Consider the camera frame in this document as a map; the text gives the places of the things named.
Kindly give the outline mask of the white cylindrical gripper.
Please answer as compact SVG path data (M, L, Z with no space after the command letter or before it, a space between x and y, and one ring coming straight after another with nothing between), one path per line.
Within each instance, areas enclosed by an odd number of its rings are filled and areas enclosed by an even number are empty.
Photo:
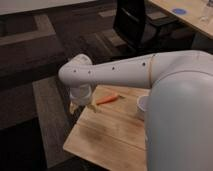
M70 103L69 113L73 115L78 108L78 105L87 105L94 113L97 112L96 107L92 104L89 104L92 99L92 89L91 86L81 85L77 88L70 89L70 100L73 102Z

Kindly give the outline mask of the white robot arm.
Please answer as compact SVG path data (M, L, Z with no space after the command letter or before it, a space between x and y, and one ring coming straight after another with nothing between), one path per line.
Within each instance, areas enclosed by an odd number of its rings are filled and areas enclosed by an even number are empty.
M147 170L213 171L213 54L160 52L96 65L79 54L58 76L80 104L96 85L149 89Z

